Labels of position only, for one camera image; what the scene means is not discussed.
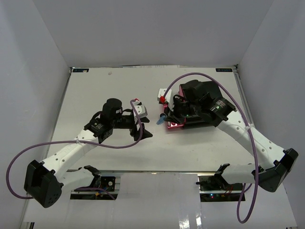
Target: purple cable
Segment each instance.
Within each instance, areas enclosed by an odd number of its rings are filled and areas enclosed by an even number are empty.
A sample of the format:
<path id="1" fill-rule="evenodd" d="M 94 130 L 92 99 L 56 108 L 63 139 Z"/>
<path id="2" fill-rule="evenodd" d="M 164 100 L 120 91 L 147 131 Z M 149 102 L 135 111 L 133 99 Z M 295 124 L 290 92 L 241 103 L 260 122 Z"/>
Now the purple cable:
<path id="1" fill-rule="evenodd" d="M 249 127 L 249 124 L 248 124 L 248 121 L 247 121 L 247 118 L 246 116 L 244 115 L 244 112 L 242 111 L 241 107 L 239 106 L 239 104 L 237 103 L 237 101 L 233 98 L 233 96 L 224 88 L 224 86 L 222 86 L 217 80 L 213 79 L 212 77 L 210 77 L 209 75 L 207 74 L 204 74 L 204 73 L 187 73 L 187 74 L 184 74 L 180 77 L 178 77 L 177 79 L 175 79 L 169 86 L 168 88 L 166 89 L 163 97 L 165 98 L 168 91 L 170 90 L 170 88 L 180 79 L 186 77 L 186 76 L 189 76 L 189 75 L 201 75 L 201 76 L 204 76 L 212 81 L 214 81 L 221 89 L 223 89 L 223 91 L 230 97 L 230 99 L 233 101 L 233 103 L 235 104 L 236 108 L 238 109 L 238 111 L 240 112 L 242 118 L 243 118 L 243 121 L 244 121 L 244 124 Z M 237 219 L 240 223 L 245 223 L 248 221 L 248 219 L 250 218 L 251 214 L 252 214 L 252 211 L 253 211 L 253 208 L 254 208 L 254 204 L 255 204 L 255 201 L 256 201 L 256 196 L 257 196 L 257 191 L 258 191 L 258 159 L 257 159 L 257 152 L 256 152 L 256 148 L 255 148 L 255 142 L 254 142 L 254 137 L 253 137 L 253 134 L 252 134 L 252 131 L 251 129 L 249 128 L 248 129 L 248 134 L 250 136 L 250 140 L 251 140 L 251 145 L 252 145 L 252 150 L 253 150 L 253 156 L 254 156 L 254 163 L 255 163 L 255 185 L 254 185 L 254 193 L 253 193 L 253 198 L 252 198 L 252 202 L 251 202 L 251 205 L 250 205 L 250 208 L 249 208 L 249 212 L 246 216 L 246 218 L 244 220 L 241 220 L 240 219 L 240 216 L 239 216 L 239 208 L 240 208 L 240 204 L 241 204 L 241 201 L 242 201 L 242 196 L 244 195 L 244 193 L 250 188 L 250 186 L 246 189 L 245 191 L 245 184 L 243 186 L 243 189 L 242 189 L 242 192 L 240 194 L 240 197 L 239 197 L 239 200 L 238 200 L 238 204 L 237 204 Z"/>
<path id="2" fill-rule="evenodd" d="M 89 190 L 89 191 L 98 190 L 98 191 L 105 192 L 108 194 L 108 196 L 111 197 L 111 199 L 115 200 L 115 198 L 113 197 L 113 195 L 110 194 L 110 192 L 108 192 L 105 189 L 100 188 L 100 187 L 79 187 L 79 188 L 75 189 L 74 191 L 87 191 L 87 190 Z"/>
<path id="3" fill-rule="evenodd" d="M 111 149 L 125 149 L 125 148 L 129 148 L 129 147 L 132 147 L 134 146 L 135 144 L 139 143 L 140 139 L 142 138 L 142 135 L 143 135 L 143 128 L 142 128 L 142 122 L 140 120 L 140 117 L 138 115 L 138 112 L 137 110 L 135 109 L 134 105 L 132 104 L 133 102 L 135 102 L 136 100 L 131 100 L 130 101 L 130 105 L 132 106 L 132 109 L 138 119 L 138 122 L 139 122 L 139 125 L 140 125 L 140 136 L 138 138 L 137 141 L 135 141 L 134 143 L 130 144 L 130 145 L 127 145 L 127 146 L 108 146 L 108 145 L 103 145 L 103 144 L 99 144 L 99 143 L 95 143 L 95 142 L 90 142 L 90 141 L 76 141 L 76 140 L 68 140 L 68 141 L 57 141 L 57 142 L 44 142 L 44 143 L 39 143 L 39 144 L 36 144 L 36 145 L 32 145 L 32 146 L 29 146 L 28 148 L 25 148 L 24 150 L 22 150 L 20 153 L 18 153 L 13 159 L 12 161 L 10 162 L 7 170 L 6 170 L 6 176 L 5 176 L 5 179 L 6 179 L 6 185 L 9 189 L 9 191 L 11 192 L 12 195 L 14 195 L 15 197 L 19 198 L 19 199 L 33 199 L 33 197 L 23 197 L 23 196 L 20 196 L 18 195 L 11 187 L 10 185 L 10 169 L 12 167 L 12 165 L 14 164 L 14 162 L 17 160 L 18 157 L 20 157 L 23 153 L 27 152 L 28 150 L 30 149 L 33 149 L 33 148 L 36 148 L 36 147 L 39 147 L 39 146 L 46 146 L 46 145 L 53 145 L 53 144 L 66 144 L 66 143 L 78 143 L 78 142 L 81 142 L 81 143 L 87 143 L 87 144 L 91 144 L 91 145 L 96 145 L 96 146 L 102 146 L 102 147 L 105 147 L 105 148 L 111 148 Z"/>

